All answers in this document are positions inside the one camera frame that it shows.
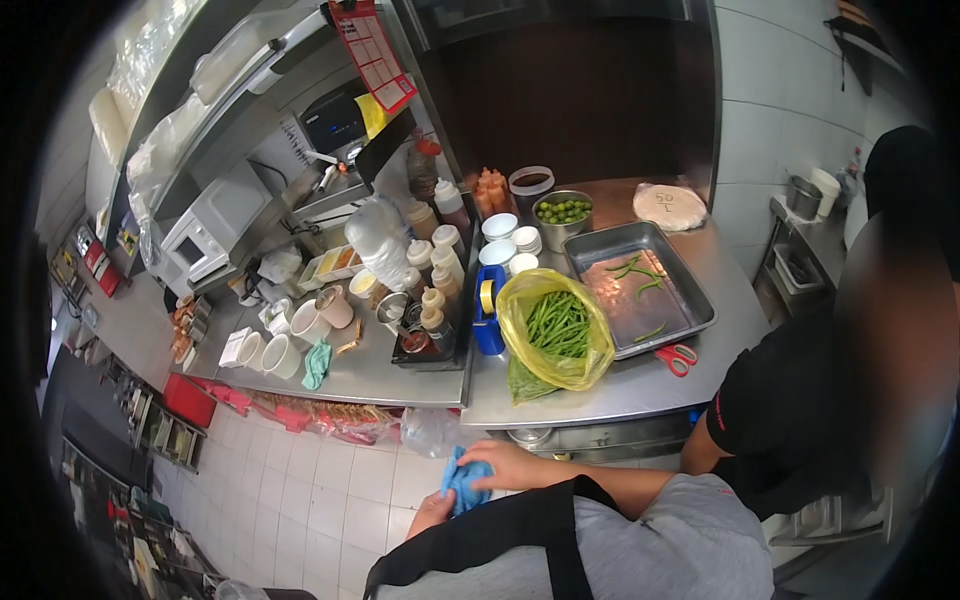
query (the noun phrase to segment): metal tray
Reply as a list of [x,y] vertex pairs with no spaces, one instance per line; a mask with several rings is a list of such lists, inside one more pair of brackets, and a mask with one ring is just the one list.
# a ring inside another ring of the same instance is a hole
[[[607,271],[633,258],[636,265],[667,275],[663,289],[648,288],[636,298],[636,288],[648,283],[642,273],[614,279]],[[570,270],[599,300],[610,322],[615,360],[635,356],[691,336],[716,323],[717,314],[696,277],[666,236],[650,221],[582,233],[564,242]],[[640,343],[634,339],[666,324]]]

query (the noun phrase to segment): teal cloth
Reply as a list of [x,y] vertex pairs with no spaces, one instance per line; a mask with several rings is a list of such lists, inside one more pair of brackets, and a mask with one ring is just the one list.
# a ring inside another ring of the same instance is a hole
[[324,383],[326,370],[330,367],[330,352],[330,344],[321,340],[306,353],[306,358],[303,359],[306,375],[303,376],[302,383],[307,390],[316,390]]

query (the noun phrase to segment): white bucket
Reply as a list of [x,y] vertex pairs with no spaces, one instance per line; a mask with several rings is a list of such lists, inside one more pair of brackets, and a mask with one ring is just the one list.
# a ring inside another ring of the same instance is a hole
[[304,302],[290,322],[290,332],[306,340],[311,346],[325,340],[330,328],[330,322],[320,314],[313,300]]
[[254,371],[263,371],[263,350],[267,348],[267,341],[259,331],[247,336],[237,352],[237,362]]
[[263,350],[263,370],[277,377],[289,379],[300,368],[300,352],[294,348],[290,336],[281,333]]

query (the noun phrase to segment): yellow plastic bag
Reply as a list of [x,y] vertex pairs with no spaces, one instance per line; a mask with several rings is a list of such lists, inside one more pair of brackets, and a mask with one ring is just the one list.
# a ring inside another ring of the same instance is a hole
[[[559,291],[574,294],[589,314],[588,349],[583,358],[547,354],[528,341],[527,317],[543,295]],[[496,297],[496,315],[503,341],[513,357],[532,375],[548,384],[544,387],[522,381],[524,369],[512,365],[508,380],[515,404],[547,394],[554,388],[585,390],[596,383],[613,362],[613,338],[600,304],[582,283],[553,269],[524,271],[507,281]]]

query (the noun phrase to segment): metal bowl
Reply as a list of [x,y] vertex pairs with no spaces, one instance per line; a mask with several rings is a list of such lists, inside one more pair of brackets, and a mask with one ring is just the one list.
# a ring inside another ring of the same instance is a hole
[[[540,203],[559,204],[570,201],[589,202],[591,205],[593,204],[593,198],[583,192],[558,190],[556,192],[550,192],[540,198],[537,201],[537,205],[540,205]],[[538,218],[537,224],[540,227],[541,237],[546,247],[553,252],[563,252],[564,241],[566,241],[567,238],[573,237],[578,233],[593,230],[593,211],[590,212],[586,219],[581,219],[573,223],[551,225]]]

